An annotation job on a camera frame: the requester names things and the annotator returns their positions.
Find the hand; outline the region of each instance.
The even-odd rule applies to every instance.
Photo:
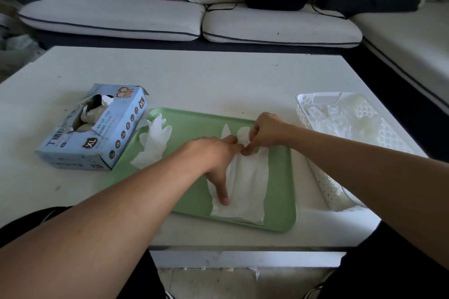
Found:
[[[280,145],[284,128],[288,126],[278,115],[264,112],[255,121],[254,128],[250,134],[251,143],[242,150],[243,156],[248,156],[260,147],[271,147]]]
[[[226,190],[226,169],[235,154],[238,154],[243,149],[243,145],[237,142],[237,137],[232,135],[222,140],[211,137],[198,138],[189,142],[194,146],[197,153],[202,156],[207,166],[206,178],[214,184],[218,199],[225,206],[229,204],[228,192]]]

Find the human arm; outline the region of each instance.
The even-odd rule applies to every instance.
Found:
[[[449,269],[449,164],[289,125],[264,113],[251,143],[309,158],[418,249]]]
[[[204,173],[225,182],[242,148],[232,136],[186,143],[1,248],[0,298],[117,297],[183,193]]]

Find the white plastic basket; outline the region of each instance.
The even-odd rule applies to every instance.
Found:
[[[354,103],[354,110],[357,117],[367,115],[369,117],[378,114],[378,111],[360,94],[348,92],[330,92],[330,93],[303,93],[296,96],[298,108],[296,112],[300,118],[302,126],[315,130],[309,119],[309,113],[305,106],[312,104],[330,105],[334,104],[348,96],[356,95],[357,102]],[[381,130],[379,132],[380,146],[394,150],[403,151],[410,154],[419,154],[414,152],[403,138],[391,127],[391,125],[382,118]],[[308,160],[310,168],[317,179],[324,198],[333,211],[356,210],[366,207],[359,199],[352,195],[347,189],[328,176],[324,171],[318,168],[312,161]]]

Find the white coffee table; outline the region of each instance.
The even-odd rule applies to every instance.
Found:
[[[42,208],[77,204],[103,189],[106,172],[55,169],[33,152],[93,83],[141,85],[149,92],[150,109],[170,107],[252,120],[269,111],[294,124],[296,94],[352,91],[365,95],[397,132],[405,133],[339,56],[55,47],[0,85],[0,225]],[[416,146],[411,139],[407,143]],[[299,254],[297,260],[312,257],[305,265],[338,264],[341,251],[365,239],[379,218],[370,210],[330,211],[305,157],[293,152],[292,160],[298,219],[289,232],[171,214],[151,248],[211,251],[205,256],[210,260],[203,262],[210,266],[231,264],[230,259],[218,262],[216,251],[334,251],[326,256]],[[159,259],[166,256],[162,253]],[[283,257],[282,265],[293,260]],[[184,266],[197,265],[189,261],[191,255],[186,258]],[[236,264],[250,263],[238,258]]]

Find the floor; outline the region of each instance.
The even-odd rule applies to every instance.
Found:
[[[162,284],[177,299],[302,298],[329,268],[160,268]]]

